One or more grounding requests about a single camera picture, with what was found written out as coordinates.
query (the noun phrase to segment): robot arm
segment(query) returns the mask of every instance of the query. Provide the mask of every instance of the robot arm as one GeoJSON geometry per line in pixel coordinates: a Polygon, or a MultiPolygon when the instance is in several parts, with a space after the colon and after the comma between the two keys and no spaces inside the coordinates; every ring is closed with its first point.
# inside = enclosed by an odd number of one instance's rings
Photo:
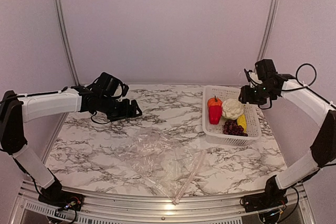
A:
{"type": "Polygon", "coordinates": [[[59,180],[47,169],[39,157],[27,145],[24,137],[23,123],[42,116],[67,112],[97,111],[107,115],[108,120],[116,121],[125,118],[141,116],[142,112],[135,100],[118,98],[127,94],[128,86],[119,79],[102,73],[91,85],[76,86],[61,91],[37,94],[15,94],[7,91],[0,106],[0,142],[2,149],[11,155],[20,169],[28,173],[42,189],[39,200],[51,205],[64,206],[76,197],[61,190],[59,180]],[[121,94],[114,97],[118,86],[121,94]]]}
{"type": "Polygon", "coordinates": [[[242,198],[247,212],[263,210],[287,202],[286,190],[297,182],[304,182],[314,176],[324,165],[336,158],[336,109],[310,90],[298,83],[289,74],[278,74],[273,61],[264,59],[256,63],[258,80],[253,73],[246,72],[251,86],[241,89],[239,100],[242,103],[271,104],[277,97],[291,101],[306,112],[318,125],[320,131],[310,150],[293,165],[280,174],[269,178],[265,192],[247,195],[242,198]]]}

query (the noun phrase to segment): white wall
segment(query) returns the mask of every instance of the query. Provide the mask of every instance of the white wall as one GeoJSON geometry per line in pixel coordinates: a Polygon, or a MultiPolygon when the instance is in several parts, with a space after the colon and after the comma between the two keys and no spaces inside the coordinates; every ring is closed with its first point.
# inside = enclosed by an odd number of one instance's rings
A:
{"type": "MultiPolygon", "coordinates": [[[[41,92],[72,85],[53,0],[0,0],[0,95],[6,90],[41,92]]],[[[43,152],[59,116],[29,122],[29,145],[43,152]]],[[[0,153],[0,223],[8,218],[23,173],[0,153]]]]}
{"type": "MultiPolygon", "coordinates": [[[[310,62],[318,71],[312,89],[336,101],[336,0],[280,0],[266,58],[272,58],[280,73],[295,74],[310,62]]],[[[300,78],[312,80],[312,71],[300,78]]],[[[318,128],[295,106],[282,99],[265,112],[288,165],[311,146],[318,128]]],[[[335,223],[336,168],[325,168],[305,183],[317,224],[335,223]]]]}
{"type": "Polygon", "coordinates": [[[270,0],[62,0],[79,79],[243,84],[270,0]]]}

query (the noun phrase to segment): plastic bag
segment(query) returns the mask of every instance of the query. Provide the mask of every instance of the plastic bag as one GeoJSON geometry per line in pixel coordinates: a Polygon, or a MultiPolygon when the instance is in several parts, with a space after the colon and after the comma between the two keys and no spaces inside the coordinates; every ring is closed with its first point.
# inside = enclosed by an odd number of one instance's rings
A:
{"type": "Polygon", "coordinates": [[[113,151],[173,204],[179,203],[205,155],[204,151],[183,147],[178,140],[152,127],[139,130],[131,143],[113,151]]]}

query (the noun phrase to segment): orange pumpkin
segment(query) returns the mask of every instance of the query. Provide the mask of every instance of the orange pumpkin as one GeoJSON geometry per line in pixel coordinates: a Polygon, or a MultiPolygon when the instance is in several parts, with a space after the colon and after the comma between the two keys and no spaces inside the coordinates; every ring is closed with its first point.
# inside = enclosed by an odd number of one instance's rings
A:
{"type": "Polygon", "coordinates": [[[208,107],[210,106],[222,106],[222,101],[216,96],[208,100],[208,107]]]}

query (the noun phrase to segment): marble table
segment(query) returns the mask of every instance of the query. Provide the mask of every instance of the marble table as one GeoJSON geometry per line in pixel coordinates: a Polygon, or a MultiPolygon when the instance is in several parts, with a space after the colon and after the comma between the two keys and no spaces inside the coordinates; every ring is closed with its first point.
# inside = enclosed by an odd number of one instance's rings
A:
{"type": "MultiPolygon", "coordinates": [[[[114,194],[162,195],[147,179],[122,162],[114,149],[141,128],[154,127],[184,147],[205,150],[205,162],[184,196],[220,195],[262,189],[266,180],[286,169],[272,131],[257,108],[262,138],[248,146],[215,145],[202,131],[203,86],[130,85],[142,117],[95,124],[90,113],[70,113],[46,165],[69,187],[114,194]]],[[[105,121],[103,114],[95,119],[105,121]]]]}

